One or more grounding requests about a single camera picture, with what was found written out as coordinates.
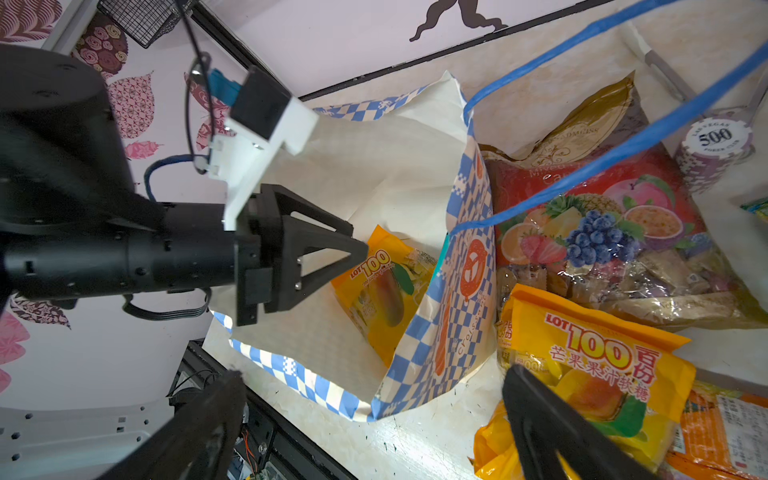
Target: wire mesh basket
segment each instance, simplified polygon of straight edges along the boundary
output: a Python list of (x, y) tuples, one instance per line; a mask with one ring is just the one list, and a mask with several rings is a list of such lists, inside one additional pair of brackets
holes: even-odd
[[(184, 12), (195, 3), (197, 0), (183, 0)], [(181, 20), (174, 0), (101, 0), (98, 9), (144, 48)]]

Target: strawberry illustration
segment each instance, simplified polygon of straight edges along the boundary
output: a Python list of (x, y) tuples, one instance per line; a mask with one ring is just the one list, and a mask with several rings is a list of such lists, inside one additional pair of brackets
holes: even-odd
[(521, 240), (520, 248), (534, 265), (560, 262), (566, 254), (565, 247), (546, 235), (528, 235)]

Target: blue bag handle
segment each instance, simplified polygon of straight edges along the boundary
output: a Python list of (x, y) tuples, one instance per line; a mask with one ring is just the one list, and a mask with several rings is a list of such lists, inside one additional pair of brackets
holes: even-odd
[[(470, 99), (464, 109), (465, 121), (467, 123), (469, 122), (469, 114), (483, 98), (488, 97), (491, 93), (497, 91), (499, 88), (504, 87), (505, 85), (512, 83), (518, 78), (532, 72), (545, 62), (557, 57), (563, 52), (570, 50), (571, 48), (579, 45), (589, 38), (610, 30), (611, 28), (624, 23), (627, 20), (631, 20), (638, 15), (642, 15), (657, 7), (668, 5), (676, 1), (677, 0), (643, 0), (642, 2), (638, 2), (635, 5), (621, 10), (620, 12), (589, 24), (584, 30), (564, 41), (557, 47), (544, 53), (542, 56), (535, 58), (522, 67), (516, 68), (514, 71), (510, 72), (502, 78), (499, 78), (497, 81), (480, 90), (474, 97), (472, 97), (472, 99)], [(693, 119), (703, 114), (720, 97), (725, 95), (731, 88), (736, 86), (736, 84), (742, 81), (753, 70), (761, 66), (761, 64), (766, 60), (768, 60), (768, 42), (764, 43), (738, 67), (734, 68), (729, 74), (721, 78), (718, 82), (713, 84), (702, 94), (695, 97), (693, 100), (687, 102), (686, 104), (682, 104), (666, 117), (655, 121), (653, 124), (643, 129), (642, 132), (634, 135), (623, 144), (612, 148), (602, 157), (591, 162), (589, 165), (576, 170), (574, 173), (564, 177), (560, 181), (538, 192), (533, 197), (523, 200), (519, 204), (515, 205), (514, 207), (510, 207), (503, 212), (488, 217), (484, 220), (469, 221), (456, 225), (456, 227), (451, 230), (450, 236), (456, 235), (457, 233), (464, 230), (492, 227), (503, 221), (509, 220), (516, 215), (530, 210), (531, 208), (537, 207), (552, 200), (558, 195), (565, 194), (571, 188), (584, 183), (591, 177), (606, 171), (608, 168), (611, 168), (615, 164), (626, 160), (632, 155), (639, 154), (640, 152), (653, 147), (655, 144), (661, 142), (664, 138), (669, 136), (670, 133), (677, 131), (679, 128), (685, 127), (686, 125), (690, 124)]]

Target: floral wall decal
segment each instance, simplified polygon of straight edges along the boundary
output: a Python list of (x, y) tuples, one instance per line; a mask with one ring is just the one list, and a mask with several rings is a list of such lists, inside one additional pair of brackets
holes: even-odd
[(122, 78), (108, 87), (109, 101), (123, 138), (143, 134), (154, 119), (151, 75)]
[(8, 302), (8, 308), (22, 320), (35, 323), (57, 323), (72, 329), (64, 311), (51, 302), (32, 302), (15, 294)]
[(48, 38), (59, 17), (58, 0), (0, 0), (0, 41)]
[(107, 80), (128, 60), (128, 42), (125, 33), (108, 16), (96, 12), (72, 53)]
[[(0, 365), (21, 358), (26, 349), (18, 342), (29, 340), (29, 332), (13, 315), (3, 312), (0, 315)], [(0, 370), (0, 393), (11, 384), (11, 376)]]
[(131, 160), (140, 160), (142, 158), (149, 158), (155, 154), (158, 148), (163, 144), (156, 144), (153, 141), (135, 141), (129, 144), (125, 148), (125, 156)]
[[(187, 81), (188, 75), (184, 74), (184, 82)], [(195, 81), (190, 81), (190, 89), (192, 98), (194, 98), (201, 107), (205, 108), (205, 121), (200, 126), (200, 130), (197, 131), (197, 149), (203, 150), (208, 146), (208, 137), (210, 136), (210, 116), (208, 115), (208, 94), (205, 93), (205, 88), (198, 85)], [(227, 107), (221, 100), (214, 97), (214, 123), (216, 125), (217, 135), (228, 135), (234, 137), (233, 132), (224, 130), (224, 120), (230, 113), (230, 108)]]

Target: white plastic mount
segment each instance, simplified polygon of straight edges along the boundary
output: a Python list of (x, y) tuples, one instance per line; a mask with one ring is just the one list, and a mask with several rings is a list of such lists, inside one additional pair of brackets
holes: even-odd
[(222, 223), (225, 230), (235, 230), (235, 222), (261, 177), (272, 163), (278, 149), (301, 153), (317, 124), (318, 115), (298, 98), (291, 98), (269, 140), (227, 118), (224, 127), (234, 137), (217, 135), (210, 152), (208, 177), (227, 182), (227, 204)]

